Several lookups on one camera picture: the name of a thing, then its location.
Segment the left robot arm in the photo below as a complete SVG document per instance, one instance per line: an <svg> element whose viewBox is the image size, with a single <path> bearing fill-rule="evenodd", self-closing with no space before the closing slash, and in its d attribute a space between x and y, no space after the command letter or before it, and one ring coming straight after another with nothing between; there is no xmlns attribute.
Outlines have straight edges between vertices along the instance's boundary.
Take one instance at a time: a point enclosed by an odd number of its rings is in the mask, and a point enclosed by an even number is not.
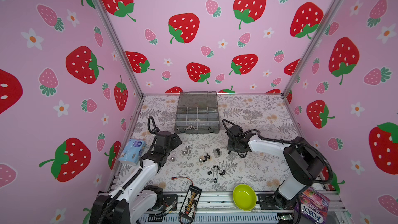
<svg viewBox="0 0 398 224"><path fill-rule="evenodd" d="M90 224L134 224L146 211L162 204L163 190L147 183L182 141L175 133L160 131L152 116L148 118L147 127L154 135L149 150L139 158L138 168L124 183L108 195L97 196L91 209Z"/></svg>

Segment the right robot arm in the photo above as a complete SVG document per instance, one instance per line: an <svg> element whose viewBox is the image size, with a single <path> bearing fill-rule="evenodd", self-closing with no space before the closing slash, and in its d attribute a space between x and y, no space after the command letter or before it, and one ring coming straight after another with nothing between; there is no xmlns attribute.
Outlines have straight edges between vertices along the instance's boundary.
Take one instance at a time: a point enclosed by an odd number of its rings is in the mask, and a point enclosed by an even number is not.
<svg viewBox="0 0 398 224"><path fill-rule="evenodd" d="M245 158L248 153L267 153L286 161L290 175L277 188L271 204L278 209L294 207L300 195L313 184L330 184L334 178L330 162L303 137L294 140L266 138L257 129L244 131L241 126L224 119L228 136L227 149Z"/></svg>

